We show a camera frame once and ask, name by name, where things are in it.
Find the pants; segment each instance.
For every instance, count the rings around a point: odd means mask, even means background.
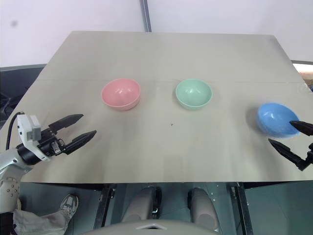
[[[69,216],[67,210],[59,210],[45,216],[15,210],[13,221],[18,235],[63,235],[67,230]]]

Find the blue bowl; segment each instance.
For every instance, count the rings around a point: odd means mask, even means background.
[[[289,122],[298,121],[297,115],[288,107],[267,103],[259,107],[257,124],[267,135],[277,138],[288,138],[299,134]]]

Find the bowl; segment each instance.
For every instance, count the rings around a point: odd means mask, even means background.
[[[267,135],[288,138],[299,134],[290,121],[298,121],[297,115],[288,107],[277,103],[266,103],[259,107],[257,124]]]
[[[176,97],[185,109],[200,109],[211,100],[212,89],[201,80],[187,79],[177,85]]]
[[[140,100],[140,85],[132,79],[116,79],[102,89],[101,97],[113,109],[128,110],[135,107]]]

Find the white wall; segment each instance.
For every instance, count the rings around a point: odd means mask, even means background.
[[[139,0],[1,0],[0,67],[45,64],[73,30],[144,31]]]
[[[153,32],[273,34],[313,61],[313,0],[148,0]]]

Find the green bowl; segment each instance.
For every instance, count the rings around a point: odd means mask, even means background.
[[[187,79],[177,85],[176,97],[185,109],[200,109],[211,100],[212,89],[201,80]]]

